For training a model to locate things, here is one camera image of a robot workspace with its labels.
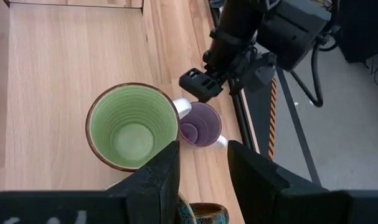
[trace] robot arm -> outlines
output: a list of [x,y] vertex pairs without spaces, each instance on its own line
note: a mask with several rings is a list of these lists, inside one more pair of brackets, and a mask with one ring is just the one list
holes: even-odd
[[[311,98],[293,69],[313,48],[317,97],[313,101],[316,106],[323,105],[316,59],[333,29],[338,2],[333,4],[330,15],[309,0],[226,0],[219,25],[210,33],[211,47],[203,56],[206,71],[191,69],[180,78],[180,86],[199,101],[207,102],[223,90],[221,86],[229,78],[238,81],[231,95],[245,85],[252,91],[262,88],[272,80],[276,66],[291,72]],[[256,42],[270,53],[258,52]]]

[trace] black metal frame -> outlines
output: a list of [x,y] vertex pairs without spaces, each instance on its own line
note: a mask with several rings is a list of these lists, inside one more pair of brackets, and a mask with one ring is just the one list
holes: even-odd
[[[210,11],[212,13],[212,20],[214,21],[214,25],[216,26],[219,18],[220,18],[220,11],[219,9],[214,9],[210,6]],[[228,81],[229,88],[233,89],[236,85],[236,81],[233,79],[229,79]],[[232,96],[234,110],[236,113],[237,122],[239,124],[240,134],[242,138],[242,143],[250,148],[251,150],[255,151],[254,141],[251,135],[251,129],[248,122],[248,116],[245,112],[243,97],[240,94]]]
[[[214,21],[214,25],[216,26],[218,24],[219,18],[220,18],[220,11],[219,9],[212,8],[210,6],[210,11],[212,13],[212,18]],[[304,159],[308,168],[308,172],[311,176],[311,180],[316,185],[321,185],[316,166],[314,164],[306,136],[304,134],[304,131],[302,129],[301,121],[299,119],[298,113],[295,110],[294,102],[290,101],[291,96],[290,89],[288,88],[288,85],[286,84],[286,80],[283,77],[281,80],[281,87],[284,93],[284,96],[286,98],[288,109],[290,110],[291,118],[293,120],[295,131],[298,136],[298,140],[301,145],[301,150],[304,155]],[[228,80],[229,87],[233,88],[236,85],[235,80]],[[248,122],[248,116],[251,116],[251,119],[253,121],[253,124],[256,124],[254,126],[257,127],[257,131],[255,131],[255,136],[257,137],[257,143],[259,147],[260,154],[266,158],[269,157],[269,144],[270,144],[270,135],[271,135],[271,126],[270,126],[270,116],[271,112],[271,104],[273,103],[272,98],[272,85],[268,85],[264,88],[264,90],[258,90],[256,93],[252,93],[251,91],[246,91],[244,88],[244,92],[246,94],[247,99],[247,105],[248,110],[250,114],[247,114],[244,108],[244,102],[242,94],[238,94],[235,96],[232,96],[235,113],[237,117],[237,122],[239,124],[240,128],[240,134],[242,137],[242,142],[245,146],[250,148],[251,150],[255,150],[254,140],[252,138],[251,129]]]

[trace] green mug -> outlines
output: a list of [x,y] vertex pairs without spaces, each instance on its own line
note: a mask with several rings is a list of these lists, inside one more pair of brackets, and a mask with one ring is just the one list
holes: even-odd
[[179,134],[190,102],[172,101],[144,83],[124,83],[102,93],[89,109],[85,131],[93,153],[112,168],[133,172]]

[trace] mug rim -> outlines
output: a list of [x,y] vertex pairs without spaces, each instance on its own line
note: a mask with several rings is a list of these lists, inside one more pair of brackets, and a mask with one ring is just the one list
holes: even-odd
[[215,140],[213,140],[213,142],[210,143],[210,144],[196,145],[196,144],[194,144],[194,143],[191,143],[189,140],[187,140],[187,138],[183,135],[182,130],[181,130],[180,128],[179,128],[179,134],[182,136],[182,138],[183,138],[187,143],[189,143],[189,144],[192,145],[192,146],[195,146],[195,147],[207,147],[207,146],[210,146],[210,145],[212,145],[213,143],[215,143],[215,142],[218,140],[219,136],[222,134],[222,120],[221,120],[220,115],[218,114],[218,112],[217,112],[217,111],[215,110],[215,108],[213,108],[211,105],[209,105],[209,104],[207,104],[207,103],[198,102],[198,101],[197,101],[197,102],[191,102],[190,104],[193,105],[193,104],[196,104],[196,103],[207,106],[208,108],[210,108],[211,110],[213,110],[213,111],[215,112],[215,114],[217,115],[217,117],[218,117],[218,122],[219,122],[219,132],[218,132],[217,137],[216,137]]
[[127,168],[127,167],[122,167],[122,166],[119,166],[119,165],[116,165],[108,160],[106,160],[100,153],[99,151],[97,150],[95,144],[93,143],[92,141],[92,137],[90,137],[90,120],[91,120],[91,117],[92,117],[92,114],[93,114],[93,110],[95,109],[96,105],[98,104],[98,102],[105,96],[107,95],[107,93],[117,89],[117,88],[123,88],[123,87],[127,87],[127,86],[144,86],[144,87],[147,87],[147,88],[150,88],[150,89],[153,89],[153,90],[156,90],[158,93],[160,93],[161,95],[163,95],[167,100],[168,102],[171,104],[174,112],[175,112],[175,118],[176,118],[176,121],[177,121],[177,133],[176,133],[176,137],[175,137],[175,140],[178,139],[179,137],[179,133],[180,133],[180,127],[181,127],[181,124],[180,124],[180,119],[179,119],[179,113],[177,112],[177,109],[176,107],[174,106],[174,103],[173,101],[170,99],[169,96],[167,96],[167,94],[165,94],[162,90],[160,90],[159,88],[156,88],[155,86],[152,86],[152,85],[149,85],[149,84],[145,84],[145,83],[138,83],[138,82],[128,82],[128,83],[120,83],[120,84],[117,84],[115,86],[112,86],[110,87],[109,89],[105,90],[104,92],[102,92],[98,97],[96,97],[96,100],[92,103],[92,105],[90,106],[90,109],[88,111],[88,114],[87,114],[87,118],[86,118],[86,121],[85,121],[85,134],[86,134],[86,137],[87,137],[87,141],[88,141],[88,144],[89,144],[89,147],[90,149],[92,150],[92,152],[94,153],[94,155],[96,155],[96,157],[101,160],[103,163],[105,163],[106,165],[108,165],[109,167],[111,168],[114,168],[114,169],[117,169],[117,170],[120,170],[120,171],[126,171],[126,172],[134,172],[139,168],[137,169],[132,169],[132,168]]
[[206,213],[206,214],[203,214],[203,215],[197,215],[196,217],[201,217],[201,218],[212,218],[213,215],[219,215],[221,213],[227,213],[229,215],[229,212],[227,212],[227,208],[221,204],[218,204],[218,203],[213,203],[213,202],[194,202],[194,203],[190,203],[190,206],[210,206],[210,207],[214,207],[214,208],[217,208],[218,211],[214,211],[214,212],[210,212],[210,213]]

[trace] blue glazed mug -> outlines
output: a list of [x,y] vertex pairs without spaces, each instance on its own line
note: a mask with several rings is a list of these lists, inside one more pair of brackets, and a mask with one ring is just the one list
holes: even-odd
[[179,193],[175,224],[228,224],[227,209],[216,203],[188,203]]

